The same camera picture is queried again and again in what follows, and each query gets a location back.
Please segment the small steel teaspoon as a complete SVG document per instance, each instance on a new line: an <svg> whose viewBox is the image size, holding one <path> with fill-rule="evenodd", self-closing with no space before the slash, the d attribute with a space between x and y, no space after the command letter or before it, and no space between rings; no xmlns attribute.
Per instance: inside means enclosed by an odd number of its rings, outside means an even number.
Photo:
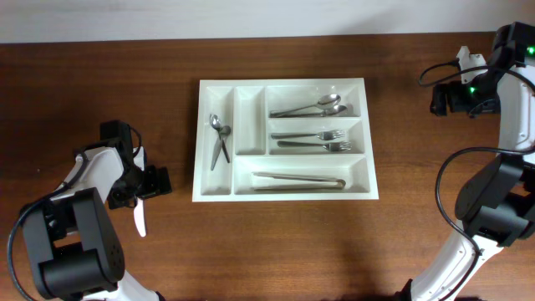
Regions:
<svg viewBox="0 0 535 301"><path fill-rule="evenodd" d="M211 127L217 132L217 134L219 133L219 131L222 129L223 125L219 119L219 117L217 115L214 115L214 114L210 114L210 125ZM228 154L228 151L227 151L227 146L226 146L226 138L225 137L223 139L223 144L222 144L222 150L223 151L223 154L225 156L225 159L227 162L230 162L230 156Z"/></svg>
<svg viewBox="0 0 535 301"><path fill-rule="evenodd" d="M222 127L222 129L219 131L216 143L214 145L214 150L212 152L212 159L211 159L211 170L213 171L215 168L215 165L217 163L217 159L220 155L220 152L222 150L222 144L223 139L231 134L231 127L229 125L225 125Z"/></svg>

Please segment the steel fork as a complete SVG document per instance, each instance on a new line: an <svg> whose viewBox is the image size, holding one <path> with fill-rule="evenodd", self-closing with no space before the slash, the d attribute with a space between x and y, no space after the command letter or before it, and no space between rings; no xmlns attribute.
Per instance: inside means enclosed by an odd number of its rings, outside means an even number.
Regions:
<svg viewBox="0 0 535 301"><path fill-rule="evenodd" d="M352 145L349 142L329 142L329 143L305 143L281 140L277 142L279 147L321 147L329 152L349 151Z"/></svg>
<svg viewBox="0 0 535 301"><path fill-rule="evenodd" d="M273 140L314 137L320 140L336 140L346 136L345 130L326 130L318 133L271 134Z"/></svg>

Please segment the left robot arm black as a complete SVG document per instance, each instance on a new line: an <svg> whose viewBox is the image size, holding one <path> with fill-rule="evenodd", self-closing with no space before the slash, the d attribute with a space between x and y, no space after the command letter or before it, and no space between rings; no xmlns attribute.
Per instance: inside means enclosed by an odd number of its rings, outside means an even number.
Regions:
<svg viewBox="0 0 535 301"><path fill-rule="evenodd" d="M125 269L125 255L107 213L135 211L145 230L143 202L171 193L165 167L147 163L140 133L121 120L104 122L99 141L81 148L59 187L25 205L8 237L8 272L26 298L13 266L16 232L23 232L33 282L45 299L164 301Z"/></svg>

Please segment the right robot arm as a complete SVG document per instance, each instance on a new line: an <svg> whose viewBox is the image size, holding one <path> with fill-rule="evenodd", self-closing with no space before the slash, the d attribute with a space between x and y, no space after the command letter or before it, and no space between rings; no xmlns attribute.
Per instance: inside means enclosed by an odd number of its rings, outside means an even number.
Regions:
<svg viewBox="0 0 535 301"><path fill-rule="evenodd" d="M450 64L456 73L430 84L431 113L499 114L499 145L459 150L441 165L434 194L453 231L434 262L395 293L396 300L458 300L484 263L534 234L534 27L504 25L489 59L462 47ZM456 158L470 153L494 157L461 188L455 216L449 217L442 178Z"/></svg>

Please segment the steel spoon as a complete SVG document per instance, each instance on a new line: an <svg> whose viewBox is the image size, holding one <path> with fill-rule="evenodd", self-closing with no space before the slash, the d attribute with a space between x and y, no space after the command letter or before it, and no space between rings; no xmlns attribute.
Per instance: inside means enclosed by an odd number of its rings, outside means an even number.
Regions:
<svg viewBox="0 0 535 301"><path fill-rule="evenodd" d="M290 110L280 110L280 111L271 111L269 113L270 117L281 117L284 115L288 115L290 113L299 111L299 110L305 110L309 108L316 108L319 110L326 110L334 107L341 101L342 97L339 94L326 94L319 98L319 100L316 103L313 103L312 105L305 105L302 107L298 107L295 109Z"/></svg>
<svg viewBox="0 0 535 301"><path fill-rule="evenodd" d="M318 112L318 113L282 115L282 118L328 117L328 116L339 115L345 112L347 109L348 107L345 105L335 105L332 108L322 110L321 112Z"/></svg>

